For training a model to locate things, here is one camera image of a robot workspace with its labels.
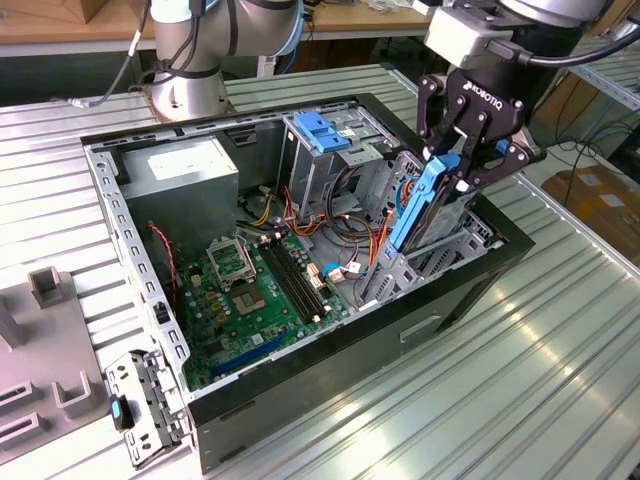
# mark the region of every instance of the yellow wire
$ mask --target yellow wire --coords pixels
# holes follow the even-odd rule
[[[256,220],[255,222],[253,222],[251,225],[253,225],[254,227],[259,227],[260,225],[264,224],[267,219],[269,218],[269,212],[271,211],[271,199],[273,197],[271,197],[271,195],[269,195],[269,198],[267,199],[267,205],[264,207],[264,213],[262,214],[262,216]]]

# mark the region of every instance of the blue plastic tab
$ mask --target blue plastic tab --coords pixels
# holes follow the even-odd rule
[[[295,115],[293,119],[296,126],[320,153],[335,152],[351,146],[351,142],[342,138],[319,113],[301,113]]]
[[[507,147],[509,146],[509,140],[500,140],[496,144],[496,152],[503,157],[507,154]]]
[[[120,417],[120,405],[117,400],[111,404],[111,415],[113,415],[113,418]]]
[[[402,245],[407,240],[413,228],[420,220],[424,208],[431,203],[435,197],[435,184],[438,177],[445,172],[452,172],[460,165],[460,156],[454,153],[433,157],[424,167],[422,175],[416,181],[413,193],[409,198],[407,208],[402,217],[398,219],[385,253],[392,258],[396,252],[402,251]]]

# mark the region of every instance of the metal bracket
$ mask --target metal bracket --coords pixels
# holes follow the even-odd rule
[[[58,382],[53,382],[53,396],[56,399],[58,408],[64,411],[64,415],[68,419],[76,418],[93,410],[96,403],[96,395],[91,388],[91,382],[87,378],[87,372],[80,371],[80,381],[82,382],[82,393],[73,396],[72,390],[63,389]]]
[[[45,422],[36,412],[0,427],[0,450],[5,450],[37,436],[45,430]]]
[[[24,341],[24,330],[11,316],[4,300],[0,297],[0,343],[3,343],[11,352],[14,348],[22,345]]]
[[[130,352],[105,373],[111,393],[131,412],[133,427],[125,430],[124,438],[134,468],[143,468],[181,444],[189,424],[161,352]],[[118,426],[118,415],[113,409],[111,413]]]
[[[20,408],[40,397],[40,391],[30,381],[0,391],[0,414]]]
[[[43,268],[29,273],[29,286],[33,298],[40,308],[48,308],[65,300],[65,292],[60,275],[54,267]]]

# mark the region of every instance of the cardboard box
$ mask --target cardboard box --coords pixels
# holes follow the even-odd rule
[[[109,0],[0,0],[0,10],[88,23]]]
[[[542,184],[560,204],[570,171],[558,172]],[[567,209],[613,248],[640,265],[640,193],[603,166],[576,170]]]

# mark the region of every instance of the aluminum workbench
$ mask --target aluminum workbench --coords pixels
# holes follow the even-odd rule
[[[415,87],[379,66],[240,80],[228,91],[240,111],[371,92],[416,123]],[[78,137],[154,122],[141,95],[115,96],[89,111],[51,104],[0,110],[0,288],[40,266],[73,272],[103,368],[149,345]],[[525,260],[455,327],[210,478],[623,479],[634,469],[640,272],[526,176],[487,194],[535,240]],[[105,417],[0,467],[0,478],[155,480],[197,472],[186,446],[134,472]]]

